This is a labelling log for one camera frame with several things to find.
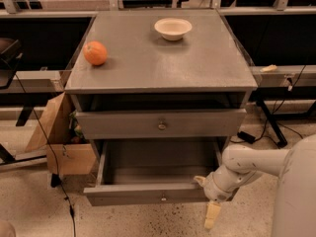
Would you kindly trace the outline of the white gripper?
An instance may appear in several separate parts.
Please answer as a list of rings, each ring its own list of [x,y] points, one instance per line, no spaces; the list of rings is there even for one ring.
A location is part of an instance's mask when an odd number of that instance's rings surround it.
[[[204,221],[204,228],[211,229],[221,210],[221,204],[219,202],[228,201],[232,194],[224,191],[215,183],[212,173],[207,177],[194,176],[194,180],[202,186],[205,196],[209,200],[213,200],[207,204]]]

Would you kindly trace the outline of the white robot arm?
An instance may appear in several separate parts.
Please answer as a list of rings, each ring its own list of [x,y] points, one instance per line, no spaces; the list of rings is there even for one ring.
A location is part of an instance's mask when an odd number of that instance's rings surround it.
[[[230,145],[219,168],[195,181],[209,200],[221,203],[264,173],[278,177],[271,237],[316,237],[316,135],[290,149]]]

